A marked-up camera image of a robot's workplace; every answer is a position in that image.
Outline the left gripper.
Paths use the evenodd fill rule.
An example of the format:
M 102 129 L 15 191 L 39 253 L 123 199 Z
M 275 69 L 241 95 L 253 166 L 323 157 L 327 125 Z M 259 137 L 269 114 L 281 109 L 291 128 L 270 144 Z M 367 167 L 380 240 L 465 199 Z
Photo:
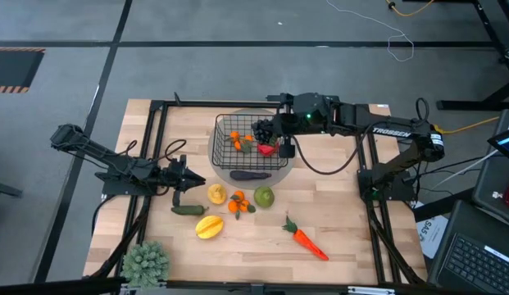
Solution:
M 187 166 L 187 157 L 181 155 L 179 159 L 173 159 L 170 164 L 161 170 L 157 185 L 165 188 L 173 188 L 186 192 L 191 188 L 203 186 L 206 179 L 191 171 Z

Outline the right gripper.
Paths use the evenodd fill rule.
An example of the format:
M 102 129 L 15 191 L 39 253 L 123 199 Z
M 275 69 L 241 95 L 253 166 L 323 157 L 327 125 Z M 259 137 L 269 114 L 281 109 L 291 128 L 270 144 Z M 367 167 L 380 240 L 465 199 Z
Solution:
M 272 119 L 272 132 L 279 136 L 329 134 L 332 129 L 334 100 L 318 93 L 277 96 L 280 106 Z

